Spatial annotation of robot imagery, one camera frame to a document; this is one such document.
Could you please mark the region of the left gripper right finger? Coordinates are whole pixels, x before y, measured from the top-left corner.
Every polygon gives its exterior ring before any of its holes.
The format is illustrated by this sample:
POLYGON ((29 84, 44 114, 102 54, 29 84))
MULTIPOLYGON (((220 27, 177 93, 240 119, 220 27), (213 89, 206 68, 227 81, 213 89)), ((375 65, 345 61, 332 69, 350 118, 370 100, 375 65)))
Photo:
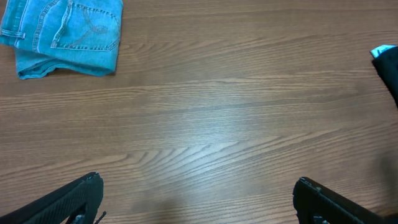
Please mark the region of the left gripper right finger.
POLYGON ((300 224, 397 223, 397 214, 377 215, 308 177, 301 177, 296 182, 293 205, 300 224))

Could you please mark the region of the light blue denim jeans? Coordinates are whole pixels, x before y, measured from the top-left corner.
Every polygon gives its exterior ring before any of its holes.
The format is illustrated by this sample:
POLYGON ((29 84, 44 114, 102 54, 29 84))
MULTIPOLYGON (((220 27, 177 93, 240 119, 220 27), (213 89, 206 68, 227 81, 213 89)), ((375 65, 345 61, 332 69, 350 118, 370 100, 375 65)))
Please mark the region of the light blue denim jeans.
POLYGON ((8 0, 1 44, 14 49, 22 80, 60 68, 109 75, 116 70, 123 6, 122 0, 8 0))

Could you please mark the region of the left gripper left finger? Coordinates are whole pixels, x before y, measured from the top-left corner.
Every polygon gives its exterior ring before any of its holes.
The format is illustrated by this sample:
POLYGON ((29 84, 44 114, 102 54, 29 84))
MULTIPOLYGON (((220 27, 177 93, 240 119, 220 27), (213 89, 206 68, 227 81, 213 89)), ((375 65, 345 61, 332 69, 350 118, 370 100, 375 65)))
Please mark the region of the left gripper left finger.
POLYGON ((104 192, 100 174, 90 172, 73 182, 1 217, 7 224, 98 224, 104 192))

